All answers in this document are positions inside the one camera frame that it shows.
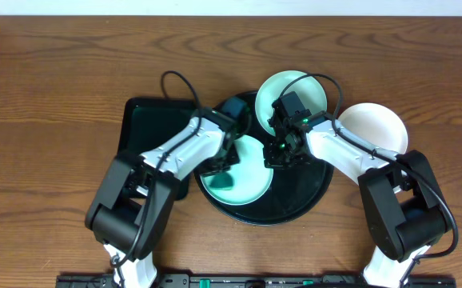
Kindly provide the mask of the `green scrubbing sponge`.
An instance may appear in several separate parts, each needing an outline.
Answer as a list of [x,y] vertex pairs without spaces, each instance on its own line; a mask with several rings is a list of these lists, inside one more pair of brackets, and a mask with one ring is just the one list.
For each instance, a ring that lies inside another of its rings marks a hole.
[[234,187],[234,179],[229,172],[211,175],[206,181],[211,190],[231,190]]

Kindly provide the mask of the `white plate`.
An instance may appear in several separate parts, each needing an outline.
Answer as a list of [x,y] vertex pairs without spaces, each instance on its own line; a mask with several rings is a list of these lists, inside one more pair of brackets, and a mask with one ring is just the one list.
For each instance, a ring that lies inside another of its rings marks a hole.
[[408,131],[400,117],[376,103],[350,106],[338,118],[355,135],[372,144],[404,154],[408,149]]

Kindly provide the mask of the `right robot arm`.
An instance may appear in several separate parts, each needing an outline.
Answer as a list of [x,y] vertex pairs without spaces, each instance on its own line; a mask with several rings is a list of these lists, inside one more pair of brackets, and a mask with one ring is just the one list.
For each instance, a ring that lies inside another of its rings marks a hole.
[[421,152],[401,154],[375,146],[324,111],[275,112],[258,121],[275,139],[267,149],[268,163],[286,167],[316,158],[359,186],[376,244],[363,272],[369,285],[407,286],[421,260],[446,256],[456,248],[456,220]]

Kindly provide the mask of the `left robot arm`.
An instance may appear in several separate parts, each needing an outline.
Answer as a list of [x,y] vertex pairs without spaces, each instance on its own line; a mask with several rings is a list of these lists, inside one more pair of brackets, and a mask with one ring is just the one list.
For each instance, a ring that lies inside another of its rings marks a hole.
[[110,254],[115,286],[153,284],[157,269],[152,252],[181,181],[194,170],[219,174],[239,162],[233,142],[240,117],[238,112],[204,108],[159,147],[142,154],[122,151],[114,157],[85,225]]

